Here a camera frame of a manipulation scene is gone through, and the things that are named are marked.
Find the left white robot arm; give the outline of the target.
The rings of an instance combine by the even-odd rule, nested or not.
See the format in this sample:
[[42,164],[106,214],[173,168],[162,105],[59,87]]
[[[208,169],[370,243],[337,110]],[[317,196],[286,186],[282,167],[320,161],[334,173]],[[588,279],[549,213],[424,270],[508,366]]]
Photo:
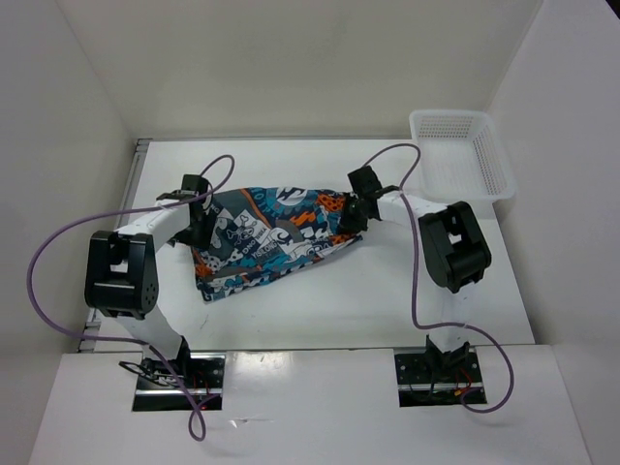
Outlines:
[[190,382],[194,364],[187,341],[158,307],[156,254],[166,244],[207,248],[215,225],[211,199],[209,182],[186,174],[181,188],[160,195],[152,210],[113,232],[93,233],[89,242],[86,303],[117,320],[147,358],[164,356],[158,373],[175,388]]

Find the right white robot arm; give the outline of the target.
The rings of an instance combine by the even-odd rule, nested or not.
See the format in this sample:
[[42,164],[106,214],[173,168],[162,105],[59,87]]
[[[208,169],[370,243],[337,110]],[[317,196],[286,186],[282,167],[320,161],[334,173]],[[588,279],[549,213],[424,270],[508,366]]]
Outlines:
[[[491,265],[491,252],[470,204],[429,201],[383,186],[364,166],[348,174],[352,192],[346,196],[338,225],[342,233],[360,233],[370,220],[387,221],[410,230],[413,238],[411,313],[414,326],[426,332],[426,373],[436,381],[451,377],[467,360],[470,343],[464,336],[470,294]],[[442,291],[440,320],[419,320],[419,272],[425,269]]]

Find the colourful patterned shorts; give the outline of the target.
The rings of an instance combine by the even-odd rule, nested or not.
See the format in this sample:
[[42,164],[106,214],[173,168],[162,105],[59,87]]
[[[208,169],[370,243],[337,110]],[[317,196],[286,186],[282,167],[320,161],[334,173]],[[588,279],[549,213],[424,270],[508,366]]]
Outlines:
[[270,284],[362,240],[341,232],[347,195],[329,189],[247,187],[217,193],[206,248],[193,247],[195,281],[209,303]]

